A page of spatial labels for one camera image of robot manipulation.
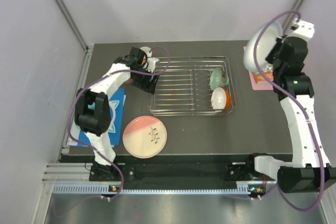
dish rack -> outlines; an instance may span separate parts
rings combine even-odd
[[[167,65],[167,58],[159,58],[155,71]],[[215,68],[222,68],[229,77],[224,88],[232,98],[230,107],[218,111],[211,106],[210,76]],[[150,94],[149,108],[155,115],[226,115],[236,106],[229,61],[223,56],[172,58],[169,68],[156,84],[155,94]]]

blue placemat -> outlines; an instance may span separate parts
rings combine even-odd
[[[111,106],[114,106],[116,109],[116,117],[113,124],[110,125],[108,132],[111,145],[117,146],[120,143],[120,134],[121,134],[121,120],[122,120],[122,110],[124,107],[125,101],[125,89],[118,89],[110,99],[110,113],[112,118],[112,109]],[[89,139],[86,137],[84,132],[79,133],[79,140],[90,144]]]

table top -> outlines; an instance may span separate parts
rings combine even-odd
[[[111,67],[113,61],[129,53],[131,47],[167,48],[172,57],[225,56],[229,60],[235,90],[236,107],[229,115],[158,116],[167,129],[167,143],[160,154],[249,154],[291,153],[291,140],[285,114],[273,91],[255,91],[243,65],[246,41],[142,42],[95,44],[86,83]],[[156,49],[155,56],[165,52]],[[149,95],[133,86],[125,86],[122,132],[134,118],[151,115]],[[114,148],[128,154],[122,140]],[[88,154],[91,150],[71,147],[69,154]]]

metal frame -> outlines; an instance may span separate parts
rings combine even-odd
[[[302,3],[304,0],[296,0],[294,5],[292,6],[292,9],[294,10],[299,10]],[[77,84],[77,88],[80,88],[84,85],[85,83],[85,79],[87,76],[87,72],[88,72],[88,68],[89,68],[89,63],[90,63],[90,59],[92,56],[92,48],[89,48],[87,46],[87,44],[85,43],[80,31],[78,30],[74,20],[72,19],[69,11],[67,10],[64,2],[62,0],[55,0],[57,6],[60,8],[65,21],[68,23],[68,25],[70,26],[70,28],[72,29],[75,37],[77,38],[78,42],[80,43],[81,47],[86,51],[86,54],[84,56],[83,59],[83,63],[82,63],[82,68],[81,68],[81,72],[79,74],[79,78],[78,78],[78,84]],[[287,17],[287,19],[284,21],[282,27],[284,28],[284,30],[286,30],[289,26],[290,26],[290,22],[292,21],[293,16],[289,15]],[[63,144],[66,144],[67,141],[67,134],[66,131],[64,133],[64,137],[63,137]],[[65,146],[62,146],[62,148],[60,149],[60,154],[61,153],[66,153],[68,151],[68,149],[63,148]],[[69,167],[65,167],[64,164],[49,164],[47,166],[47,170],[46,170],[46,174],[45,177],[42,181],[41,187],[40,187],[40,196],[39,196],[39,201],[38,204],[36,206],[36,210],[34,213],[34,217],[31,223],[34,224],[43,224],[45,223],[45,218],[46,218],[46,214],[47,214],[47,210],[49,207],[49,203],[50,203],[50,199],[51,199],[51,195],[52,192],[54,190],[54,186],[55,184],[60,184],[60,183],[65,183],[65,182],[70,182],[71,183],[75,183],[75,184],[81,184],[81,185],[90,185],[92,184],[91,182],[88,181],[88,177],[89,177],[89,171],[87,170],[83,170],[84,169],[84,164],[76,164],[77,167],[72,167],[71,169],[75,169],[72,170],[72,172],[69,172],[70,166],[73,166],[74,164],[69,164]],[[57,169],[58,171],[56,171],[54,173],[54,175],[51,175],[52,169]],[[244,184],[249,184],[249,182],[242,182],[242,183],[237,183],[237,185],[239,187],[244,187]],[[335,196],[333,194],[332,188],[329,188],[328,190],[326,190],[323,194],[322,200],[321,200],[321,205],[322,205],[322,209],[323,212],[325,214],[327,223],[336,223],[336,199]]]

white plate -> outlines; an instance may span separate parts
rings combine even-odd
[[[122,141],[132,156],[150,158],[165,146],[167,130],[159,119],[147,115],[140,116],[126,126]]]
[[[248,42],[246,50],[244,52],[244,66],[248,71],[258,72],[256,64],[253,59],[253,48],[256,43],[257,37],[259,36],[261,30],[264,26],[257,31],[252,39]],[[260,67],[263,69],[267,65],[265,58],[268,56],[269,52],[273,49],[276,43],[276,38],[282,36],[282,27],[278,22],[274,22],[270,27],[267,28],[263,36],[261,37],[259,44],[257,46],[257,61]]]

